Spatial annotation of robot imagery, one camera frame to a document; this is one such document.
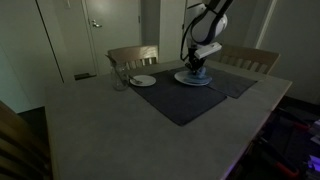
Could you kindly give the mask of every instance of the floor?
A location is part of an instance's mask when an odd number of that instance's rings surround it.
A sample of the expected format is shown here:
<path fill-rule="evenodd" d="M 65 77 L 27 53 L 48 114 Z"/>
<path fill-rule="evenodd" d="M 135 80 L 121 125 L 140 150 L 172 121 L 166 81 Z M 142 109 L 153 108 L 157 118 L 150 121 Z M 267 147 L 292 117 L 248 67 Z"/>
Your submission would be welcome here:
<path fill-rule="evenodd" d="M 281 102 L 279 103 L 278 107 L 286 108 L 286 107 L 294 107 L 303 111 L 307 111 L 309 113 L 318 115 L 320 117 L 320 105 L 313 105 L 303 101 L 299 101 L 296 99 L 292 99 L 289 97 L 284 97 Z M 43 142 L 48 143 L 48 133 L 47 133 L 47 123 L 46 123 L 46 116 L 45 116 L 45 108 L 41 107 L 38 109 L 34 109 L 31 111 L 23 112 L 19 114 L 22 118 L 24 118 L 29 124 L 31 129 L 38 135 Z M 285 139 L 281 140 L 281 138 L 276 138 L 278 146 L 280 147 L 281 144 L 286 144 Z M 256 160 L 254 161 L 255 166 L 254 170 L 247 174 L 246 176 L 239 177 L 237 179 L 243 180 L 250 180 L 250 179 L 282 179 L 283 177 L 272 167 L 267 165 L 265 162 Z"/>

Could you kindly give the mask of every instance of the door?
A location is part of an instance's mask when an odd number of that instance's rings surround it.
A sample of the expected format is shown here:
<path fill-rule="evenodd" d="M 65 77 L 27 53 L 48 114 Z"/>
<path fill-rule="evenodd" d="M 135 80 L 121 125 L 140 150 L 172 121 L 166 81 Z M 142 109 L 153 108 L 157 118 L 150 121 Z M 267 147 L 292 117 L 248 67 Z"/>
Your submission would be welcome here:
<path fill-rule="evenodd" d="M 16 112 L 44 106 L 45 87 L 62 83 L 35 0 L 0 1 L 0 99 Z"/>
<path fill-rule="evenodd" d="M 109 73 L 108 50 L 141 44 L 140 0 L 85 0 L 99 74 Z"/>

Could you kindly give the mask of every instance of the gray table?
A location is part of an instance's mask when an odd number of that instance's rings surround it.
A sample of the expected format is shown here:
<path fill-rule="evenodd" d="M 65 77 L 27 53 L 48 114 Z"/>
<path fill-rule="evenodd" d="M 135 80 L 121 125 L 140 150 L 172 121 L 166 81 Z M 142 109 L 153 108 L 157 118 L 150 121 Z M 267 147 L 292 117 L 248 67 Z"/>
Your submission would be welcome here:
<path fill-rule="evenodd" d="M 239 99 L 227 98 L 184 127 L 132 89 L 114 91 L 108 75 L 48 88 L 55 179 L 224 179 L 291 82 L 213 61 L 206 64 L 259 81 Z M 132 73 L 181 66 L 174 61 Z"/>

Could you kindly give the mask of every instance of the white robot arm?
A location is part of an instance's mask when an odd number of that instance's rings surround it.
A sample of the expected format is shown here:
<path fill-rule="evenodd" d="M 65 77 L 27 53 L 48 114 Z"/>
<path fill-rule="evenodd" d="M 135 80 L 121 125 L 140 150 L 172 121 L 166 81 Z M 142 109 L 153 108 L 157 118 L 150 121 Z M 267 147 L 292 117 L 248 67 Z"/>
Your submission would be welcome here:
<path fill-rule="evenodd" d="M 219 12 L 214 10 L 220 0 L 211 0 L 208 5 L 200 3 L 190 6 L 186 10 L 185 33 L 181 44 L 181 60 L 185 61 L 189 57 L 186 66 L 196 73 L 205 61 L 205 58 L 221 49 L 217 42 L 212 43 L 213 39 L 223 31 L 228 23 L 225 12 L 233 0 L 225 0 Z M 187 40 L 188 55 L 182 57 L 184 41 Z"/>

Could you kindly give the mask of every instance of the chair back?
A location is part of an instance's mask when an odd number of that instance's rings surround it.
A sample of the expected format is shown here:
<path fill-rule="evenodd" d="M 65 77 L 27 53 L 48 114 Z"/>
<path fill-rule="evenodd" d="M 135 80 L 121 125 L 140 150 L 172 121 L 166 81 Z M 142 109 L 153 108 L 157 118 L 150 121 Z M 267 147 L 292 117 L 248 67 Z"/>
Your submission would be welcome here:
<path fill-rule="evenodd" d="M 158 46 L 132 46 L 108 51 L 117 63 L 126 63 L 128 69 L 135 69 L 158 62 Z"/>
<path fill-rule="evenodd" d="M 279 57 L 279 53 L 223 44 L 219 62 L 269 74 Z"/>
<path fill-rule="evenodd" d="M 0 101 L 0 177 L 51 177 L 49 147 L 28 124 Z"/>

